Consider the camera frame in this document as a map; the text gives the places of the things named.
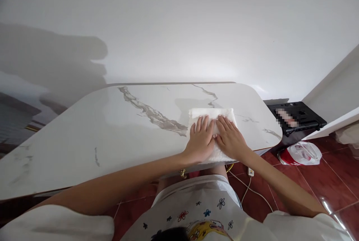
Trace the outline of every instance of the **white marble tabletop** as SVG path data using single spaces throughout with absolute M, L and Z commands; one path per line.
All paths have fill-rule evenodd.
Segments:
M 0 200 L 70 187 L 183 151 L 191 108 L 233 108 L 248 146 L 282 129 L 244 84 L 113 86 L 95 91 L 0 160 Z

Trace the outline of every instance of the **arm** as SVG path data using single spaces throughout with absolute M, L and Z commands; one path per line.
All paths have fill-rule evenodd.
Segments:
M 85 215 L 100 215 L 125 196 L 165 174 L 169 174 L 207 159 L 214 147 L 214 120 L 207 129 L 208 116 L 191 127 L 186 149 L 177 155 L 137 165 L 98 177 L 52 196 L 31 209 L 43 205 L 61 205 Z
M 320 213 L 327 214 L 323 206 L 309 193 L 254 153 L 233 122 L 219 116 L 216 123 L 220 131 L 220 135 L 216 137 L 220 149 L 227 156 L 241 161 L 261 175 L 275 190 L 291 215 L 314 217 Z

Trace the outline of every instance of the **white plastic bag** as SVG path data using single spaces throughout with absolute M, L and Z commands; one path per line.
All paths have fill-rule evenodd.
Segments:
M 284 165 L 317 165 L 322 153 L 316 145 L 308 142 L 298 142 L 278 154 L 278 159 Z

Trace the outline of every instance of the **folded towel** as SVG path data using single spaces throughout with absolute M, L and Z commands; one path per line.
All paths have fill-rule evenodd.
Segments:
M 236 119 L 234 117 L 233 108 L 223 109 L 223 108 L 192 108 L 189 111 L 190 121 L 188 124 L 188 130 L 186 136 L 190 137 L 190 130 L 193 123 L 197 123 L 197 120 L 200 116 L 209 116 L 209 121 L 212 119 L 216 119 L 218 115 L 226 116 L 230 121 L 237 126 Z M 216 123 L 214 124 L 213 134 L 219 134 Z M 218 147 L 217 143 L 214 145 L 214 150 L 212 155 L 203 162 L 203 164 L 213 163 L 213 162 L 221 162 L 221 161 L 235 161 L 225 155 L 220 148 Z

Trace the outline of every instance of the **white cable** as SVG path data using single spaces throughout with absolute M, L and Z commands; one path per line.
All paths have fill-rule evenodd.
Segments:
M 239 181 L 241 181 L 242 183 L 243 183 L 243 185 L 245 185 L 246 187 L 247 187 L 247 190 L 249 189 L 249 190 L 251 190 L 252 192 L 254 192 L 255 194 L 258 194 L 259 196 L 261 196 L 265 201 L 266 201 L 266 203 L 268 204 L 268 206 L 269 206 L 269 208 L 271 209 L 271 211 L 273 212 L 273 209 L 272 209 L 272 207 L 270 206 L 270 204 L 268 203 L 268 201 L 261 195 L 261 194 L 259 194 L 258 192 L 255 192 L 254 190 L 252 190 L 249 186 L 247 186 L 242 180 L 240 180 L 238 177 L 236 177 L 234 174 L 232 174 L 235 178 L 237 178 Z
M 252 182 L 252 177 L 249 176 L 249 184 L 248 184 L 248 187 L 247 187 L 247 189 L 246 189 L 246 192 L 245 192 L 244 195 L 243 195 L 243 198 L 242 198 L 242 201 L 240 202 L 240 205 L 242 205 L 242 203 L 243 203 L 244 197 L 245 197 L 246 194 L 247 194 L 247 191 L 248 191 L 248 189 L 249 189 L 249 186 L 251 185 L 251 182 Z

